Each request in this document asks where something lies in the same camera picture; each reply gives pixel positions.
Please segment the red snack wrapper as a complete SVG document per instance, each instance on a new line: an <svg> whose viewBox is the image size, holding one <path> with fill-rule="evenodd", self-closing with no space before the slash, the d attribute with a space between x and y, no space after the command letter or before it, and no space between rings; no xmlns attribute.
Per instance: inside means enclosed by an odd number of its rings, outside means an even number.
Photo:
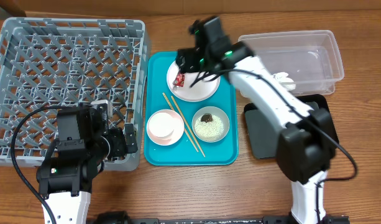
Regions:
<svg viewBox="0 0 381 224"><path fill-rule="evenodd" d="M185 83L185 74L178 72L174 81L172 82L173 89L176 90L177 88L183 87L184 83Z"/></svg>

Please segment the white cup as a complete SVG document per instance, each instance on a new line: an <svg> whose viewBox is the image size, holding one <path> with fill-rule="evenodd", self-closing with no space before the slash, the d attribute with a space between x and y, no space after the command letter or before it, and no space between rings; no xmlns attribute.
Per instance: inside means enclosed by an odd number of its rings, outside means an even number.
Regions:
<svg viewBox="0 0 381 224"><path fill-rule="evenodd" d="M174 130L172 123L173 118L170 114L158 112L149 119L149 130L158 138L167 138Z"/></svg>

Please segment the dark brown food lump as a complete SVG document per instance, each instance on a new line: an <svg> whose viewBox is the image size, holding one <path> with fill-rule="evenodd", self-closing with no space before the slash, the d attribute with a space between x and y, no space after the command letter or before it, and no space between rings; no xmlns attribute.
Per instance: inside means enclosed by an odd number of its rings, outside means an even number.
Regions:
<svg viewBox="0 0 381 224"><path fill-rule="evenodd" d="M212 122L213 121L213 116L211 114L209 114L209 113L206 113L206 114L202 115L200 121L201 122L205 122L205 123Z"/></svg>

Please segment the grey bowl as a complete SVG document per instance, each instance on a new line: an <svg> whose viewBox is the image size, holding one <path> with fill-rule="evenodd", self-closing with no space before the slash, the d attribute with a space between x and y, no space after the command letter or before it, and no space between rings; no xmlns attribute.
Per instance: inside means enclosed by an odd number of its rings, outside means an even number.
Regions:
<svg viewBox="0 0 381 224"><path fill-rule="evenodd" d="M221 118L223 124L224 124L224 132L223 134L220 136L220 138L217 140L217 141L205 141L205 140L202 140L198 137L198 135L195 133L194 131L194 125L195 125L195 121L202 115L206 114L206 113L209 113L209 114L213 114L213 115L216 115L218 116L219 118ZM222 140L226 134L229 132L230 130L230 121L229 121L229 118L227 116L227 114L220 108L218 107L215 107L215 106L205 106L201 109L199 109L193 116L193 119L192 119L192 130L193 132L195 133L196 137L204 142L218 142L220 140Z"/></svg>

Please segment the white tissue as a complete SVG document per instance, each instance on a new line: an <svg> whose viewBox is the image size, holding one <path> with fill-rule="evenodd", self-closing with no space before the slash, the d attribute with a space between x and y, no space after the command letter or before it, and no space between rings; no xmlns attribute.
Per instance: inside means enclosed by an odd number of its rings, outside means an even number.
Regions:
<svg viewBox="0 0 381 224"><path fill-rule="evenodd" d="M289 77L286 72L274 73L272 75L276 81L278 81L281 86L283 86L287 91L293 91L296 88L295 82Z"/></svg>

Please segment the white rice pile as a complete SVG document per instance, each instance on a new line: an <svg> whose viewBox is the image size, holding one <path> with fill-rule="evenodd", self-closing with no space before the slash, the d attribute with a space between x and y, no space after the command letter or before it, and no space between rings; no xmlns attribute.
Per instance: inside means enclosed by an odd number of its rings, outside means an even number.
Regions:
<svg viewBox="0 0 381 224"><path fill-rule="evenodd" d="M213 115L212 122L201 122L201 116L195 121L194 131L198 137L205 141L217 141L224 132L224 124L216 115Z"/></svg>

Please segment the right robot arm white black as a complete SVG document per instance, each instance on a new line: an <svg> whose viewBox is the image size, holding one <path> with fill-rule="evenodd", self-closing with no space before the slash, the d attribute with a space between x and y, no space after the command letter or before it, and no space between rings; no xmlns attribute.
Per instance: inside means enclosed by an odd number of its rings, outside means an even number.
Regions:
<svg viewBox="0 0 381 224"><path fill-rule="evenodd" d="M242 42L180 49L175 63L182 73L198 74L194 83L209 75L224 75L278 129L276 161L291 180L292 219L297 223L321 223L326 216L323 187L337 148L329 111L314 110L293 96Z"/></svg>

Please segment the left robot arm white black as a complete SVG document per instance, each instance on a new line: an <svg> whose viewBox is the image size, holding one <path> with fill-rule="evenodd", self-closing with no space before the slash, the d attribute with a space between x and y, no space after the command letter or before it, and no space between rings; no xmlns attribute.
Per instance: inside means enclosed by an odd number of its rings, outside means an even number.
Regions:
<svg viewBox="0 0 381 224"><path fill-rule="evenodd" d="M112 128L90 139L76 131L51 143L37 170L45 223L85 223L93 179L104 170L133 171L140 161L136 126Z"/></svg>

